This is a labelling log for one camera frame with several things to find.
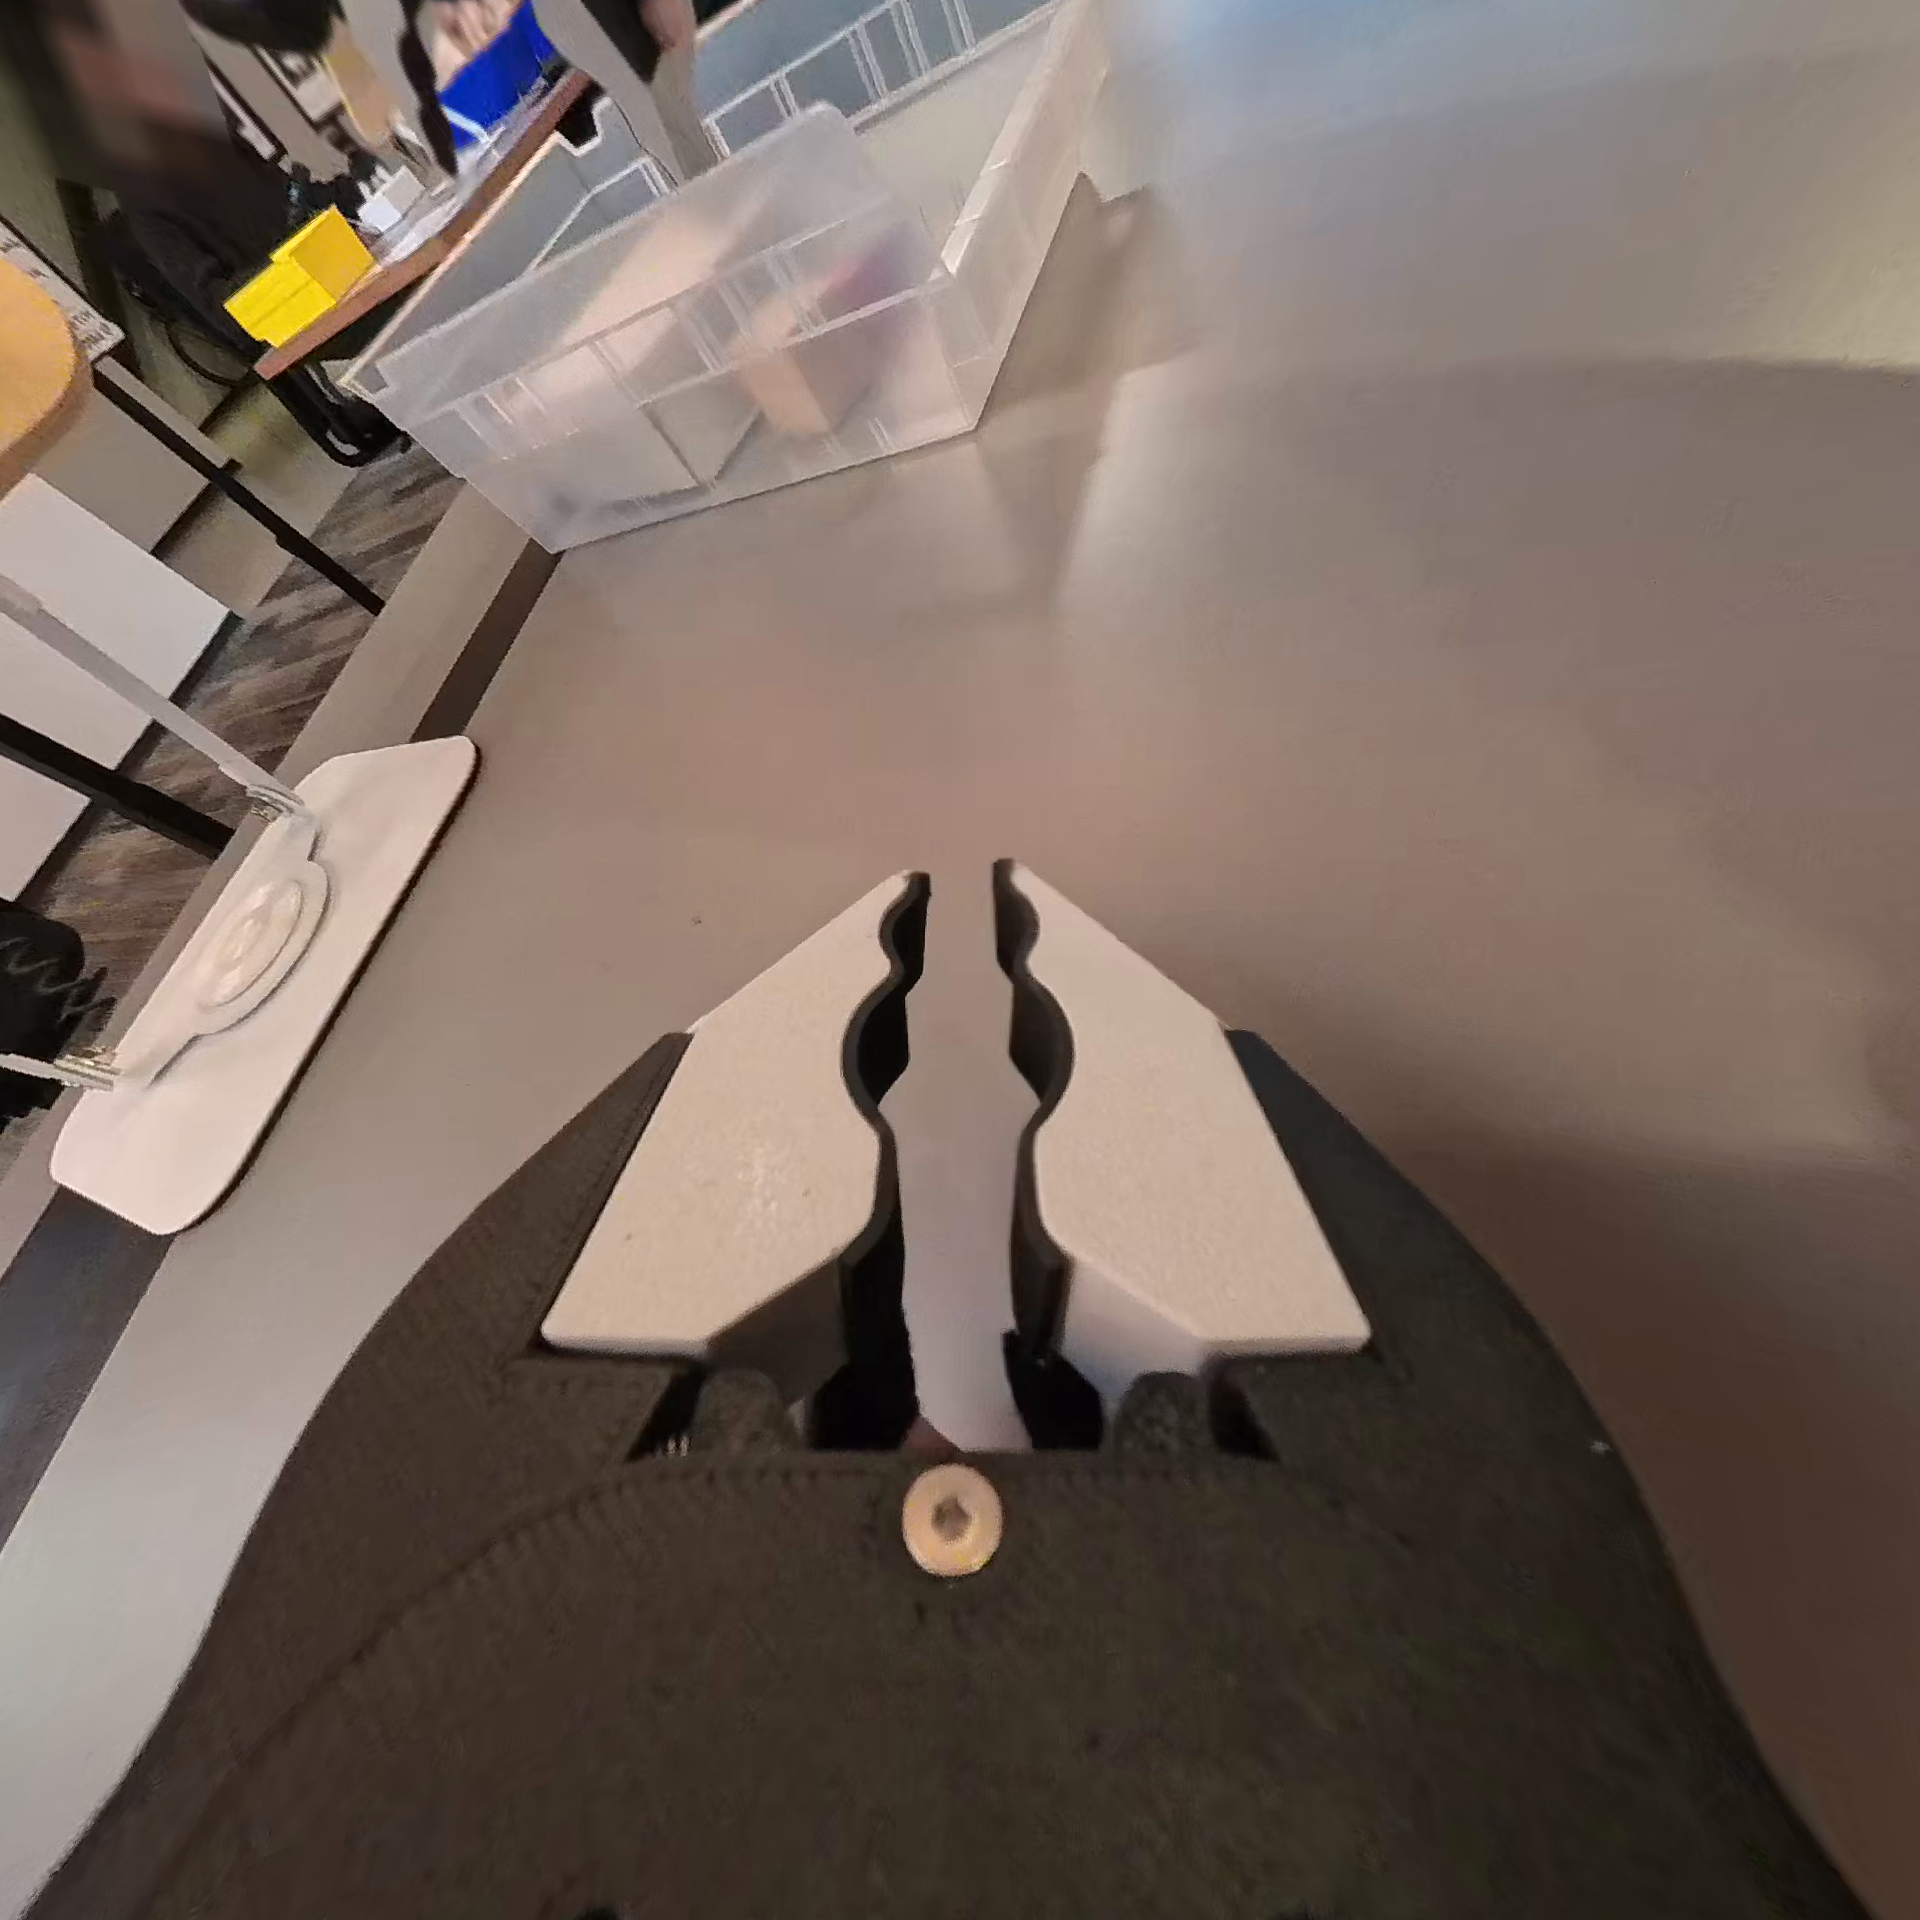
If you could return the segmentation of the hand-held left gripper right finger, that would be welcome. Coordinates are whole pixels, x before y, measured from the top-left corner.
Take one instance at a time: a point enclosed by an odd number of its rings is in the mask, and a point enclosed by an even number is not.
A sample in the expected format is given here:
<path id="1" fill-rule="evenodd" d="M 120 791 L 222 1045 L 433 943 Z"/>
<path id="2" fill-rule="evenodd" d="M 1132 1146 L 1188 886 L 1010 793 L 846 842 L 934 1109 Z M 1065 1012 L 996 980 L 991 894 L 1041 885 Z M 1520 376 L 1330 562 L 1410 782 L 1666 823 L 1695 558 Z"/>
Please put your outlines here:
<path id="1" fill-rule="evenodd" d="M 1230 1029 L 1017 858 L 991 871 L 1015 1154 L 1012 1351 L 1097 1394 L 1228 1359 L 1360 1353 L 1370 1325 Z"/>

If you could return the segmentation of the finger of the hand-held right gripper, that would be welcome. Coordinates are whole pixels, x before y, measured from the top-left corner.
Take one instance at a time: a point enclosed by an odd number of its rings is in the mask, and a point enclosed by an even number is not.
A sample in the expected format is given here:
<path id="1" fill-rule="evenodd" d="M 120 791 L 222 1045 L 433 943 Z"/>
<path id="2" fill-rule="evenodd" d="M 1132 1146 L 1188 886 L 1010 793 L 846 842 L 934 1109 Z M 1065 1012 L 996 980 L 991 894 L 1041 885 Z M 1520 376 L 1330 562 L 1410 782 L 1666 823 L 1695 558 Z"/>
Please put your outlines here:
<path id="1" fill-rule="evenodd" d="M 700 18 L 689 1 L 535 1 L 535 18 L 673 181 L 712 168 L 720 152 L 693 87 Z"/>

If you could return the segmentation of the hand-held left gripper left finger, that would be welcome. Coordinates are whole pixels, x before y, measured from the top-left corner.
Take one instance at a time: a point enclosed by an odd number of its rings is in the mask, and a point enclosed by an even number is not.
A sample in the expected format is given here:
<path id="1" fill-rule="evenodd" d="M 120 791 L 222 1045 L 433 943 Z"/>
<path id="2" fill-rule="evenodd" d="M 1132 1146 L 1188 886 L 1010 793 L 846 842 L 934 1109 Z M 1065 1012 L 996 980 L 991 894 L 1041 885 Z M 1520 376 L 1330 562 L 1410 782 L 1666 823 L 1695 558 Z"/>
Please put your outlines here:
<path id="1" fill-rule="evenodd" d="M 879 1113 L 905 1068 L 928 877 L 901 871 L 685 1036 L 538 1325 L 558 1353 L 850 1362 L 856 1269 L 896 1212 Z"/>

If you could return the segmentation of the small clear plastic bin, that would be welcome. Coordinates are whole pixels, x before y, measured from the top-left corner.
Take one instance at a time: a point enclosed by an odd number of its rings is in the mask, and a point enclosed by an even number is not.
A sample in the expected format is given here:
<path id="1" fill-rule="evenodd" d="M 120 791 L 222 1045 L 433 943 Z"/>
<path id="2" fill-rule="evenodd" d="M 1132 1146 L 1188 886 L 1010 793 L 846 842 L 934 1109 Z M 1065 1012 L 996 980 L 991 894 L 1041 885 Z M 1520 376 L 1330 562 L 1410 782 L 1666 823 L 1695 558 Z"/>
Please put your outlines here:
<path id="1" fill-rule="evenodd" d="M 550 553 L 972 429 L 958 305 L 993 135 L 958 85 L 828 104 L 671 185 L 610 102 L 552 135 L 345 367 Z"/>

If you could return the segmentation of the plain wooden cube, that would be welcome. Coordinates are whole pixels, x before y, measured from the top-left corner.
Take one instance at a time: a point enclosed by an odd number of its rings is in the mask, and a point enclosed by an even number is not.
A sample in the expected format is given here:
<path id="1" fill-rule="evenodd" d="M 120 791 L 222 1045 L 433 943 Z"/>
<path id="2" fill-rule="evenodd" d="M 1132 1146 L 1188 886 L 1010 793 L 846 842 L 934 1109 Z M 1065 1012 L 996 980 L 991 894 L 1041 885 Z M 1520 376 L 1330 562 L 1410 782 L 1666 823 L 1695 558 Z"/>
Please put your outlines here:
<path id="1" fill-rule="evenodd" d="M 774 432 L 825 437 L 872 384 L 872 349 L 861 332 L 839 327 L 757 353 L 736 378 Z"/>

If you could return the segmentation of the blue plastic bin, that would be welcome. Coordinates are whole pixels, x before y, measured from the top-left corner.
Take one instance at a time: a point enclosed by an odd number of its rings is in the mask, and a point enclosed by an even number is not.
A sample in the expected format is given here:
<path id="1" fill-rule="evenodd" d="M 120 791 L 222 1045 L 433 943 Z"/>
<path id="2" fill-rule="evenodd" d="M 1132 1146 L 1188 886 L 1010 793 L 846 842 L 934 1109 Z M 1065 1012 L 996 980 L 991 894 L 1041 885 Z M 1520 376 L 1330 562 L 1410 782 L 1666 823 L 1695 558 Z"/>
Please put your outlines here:
<path id="1" fill-rule="evenodd" d="M 426 25 L 436 98 L 456 149 L 477 144 L 565 70 L 533 1 L 432 4 Z"/>

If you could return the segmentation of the long wooden work table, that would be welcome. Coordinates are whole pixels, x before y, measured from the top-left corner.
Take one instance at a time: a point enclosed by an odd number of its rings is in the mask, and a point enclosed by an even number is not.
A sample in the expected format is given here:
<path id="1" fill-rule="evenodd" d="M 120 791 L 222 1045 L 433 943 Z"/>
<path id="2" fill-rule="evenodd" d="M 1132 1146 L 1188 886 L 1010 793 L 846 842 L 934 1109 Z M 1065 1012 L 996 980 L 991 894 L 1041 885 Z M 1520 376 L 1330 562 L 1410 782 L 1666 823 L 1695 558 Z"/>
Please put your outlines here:
<path id="1" fill-rule="evenodd" d="M 392 301 L 409 297 L 423 280 L 446 264 L 453 252 L 485 222 L 516 181 L 535 164 L 543 145 L 560 130 L 560 122 L 586 102 L 597 85 L 577 69 L 549 87 L 527 111 L 511 118 L 511 140 L 488 150 L 485 170 L 464 183 L 460 202 L 453 206 L 417 244 L 402 256 L 382 256 L 343 297 L 320 318 L 305 322 L 285 342 L 265 349 L 250 365 L 260 378 L 276 378 L 302 360 L 318 357 L 326 345 L 343 337 L 358 322 L 382 312 Z"/>

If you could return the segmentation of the stack of yellow trays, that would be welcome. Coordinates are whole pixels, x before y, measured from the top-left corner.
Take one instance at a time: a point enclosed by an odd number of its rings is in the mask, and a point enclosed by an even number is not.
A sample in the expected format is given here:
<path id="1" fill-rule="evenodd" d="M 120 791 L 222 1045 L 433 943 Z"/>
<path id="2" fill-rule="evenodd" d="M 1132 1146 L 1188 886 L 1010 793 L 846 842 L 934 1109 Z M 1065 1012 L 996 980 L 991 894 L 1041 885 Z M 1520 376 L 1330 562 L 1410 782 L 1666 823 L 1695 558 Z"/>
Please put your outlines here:
<path id="1" fill-rule="evenodd" d="M 250 340 L 280 348 L 333 311 L 375 270 L 377 257 L 361 233 L 337 207 L 326 206 L 226 297 L 224 312 Z"/>

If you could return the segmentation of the black office chair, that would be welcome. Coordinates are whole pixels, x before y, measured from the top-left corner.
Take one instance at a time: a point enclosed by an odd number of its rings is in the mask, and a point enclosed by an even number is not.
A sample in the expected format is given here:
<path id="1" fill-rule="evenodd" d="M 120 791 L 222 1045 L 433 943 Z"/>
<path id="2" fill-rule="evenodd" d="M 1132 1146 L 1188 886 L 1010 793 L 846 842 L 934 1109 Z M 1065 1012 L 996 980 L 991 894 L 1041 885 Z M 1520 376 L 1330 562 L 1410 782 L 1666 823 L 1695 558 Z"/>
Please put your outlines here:
<path id="1" fill-rule="evenodd" d="M 262 386 L 337 466 L 362 468 L 402 444 L 384 413 L 310 365 L 274 376 L 254 373 L 268 345 L 240 324 L 228 301 L 265 266 L 262 253 L 233 248 L 217 225 L 137 202 L 105 214 L 103 244 L 124 287 L 210 384 L 228 392 Z"/>

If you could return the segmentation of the black metal table frame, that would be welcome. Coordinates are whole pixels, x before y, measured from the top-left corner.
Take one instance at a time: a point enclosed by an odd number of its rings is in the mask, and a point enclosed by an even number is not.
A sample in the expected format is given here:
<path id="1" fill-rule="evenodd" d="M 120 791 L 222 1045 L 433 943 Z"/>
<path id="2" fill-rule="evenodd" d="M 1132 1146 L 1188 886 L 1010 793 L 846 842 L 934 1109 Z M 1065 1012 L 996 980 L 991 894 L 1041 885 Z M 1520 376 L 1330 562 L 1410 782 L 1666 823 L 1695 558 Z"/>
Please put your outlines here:
<path id="1" fill-rule="evenodd" d="M 177 457 L 199 480 L 210 484 L 220 496 L 246 513 L 262 527 L 278 551 L 318 573 L 326 584 L 345 593 L 365 613 L 378 614 L 385 598 L 365 580 L 353 576 L 343 562 L 328 554 L 312 537 L 300 532 L 285 517 L 255 496 L 234 470 L 215 463 L 200 455 L 193 444 L 164 422 L 148 404 L 132 396 L 129 386 L 118 386 L 103 378 L 87 359 L 76 357 L 63 370 L 22 370 L 4 367 L 4 489 L 13 489 L 39 457 L 54 445 L 61 434 L 85 413 L 87 404 L 80 396 L 80 381 L 87 384 L 109 402 L 118 413 L 148 432 L 167 453 Z M 53 647 L 60 657 L 76 665 L 97 684 L 105 684 L 118 698 L 141 708 L 153 724 L 170 732 L 176 737 L 193 748 L 200 757 L 212 761 L 226 778 L 240 784 L 246 793 L 260 793 L 255 802 L 260 808 L 271 808 L 285 802 L 285 796 L 274 775 L 265 775 L 242 761 L 238 749 L 224 748 L 183 708 L 160 697 L 140 676 L 129 673 L 116 657 L 103 653 L 90 639 L 73 632 L 61 623 L 40 601 L 31 598 L 10 578 L 4 578 L 4 613 L 22 631 L 31 632 L 42 645 Z M 4 761 L 63 785 L 85 798 L 85 802 L 109 812 L 111 815 L 132 823 L 137 830 L 153 832 L 176 848 L 212 858 L 224 852 L 233 838 L 233 830 L 189 806 L 184 800 L 170 798 L 156 785 L 132 778 L 129 775 L 87 758 L 61 740 L 18 722 L 13 716 L 2 718 L 2 753 Z"/>

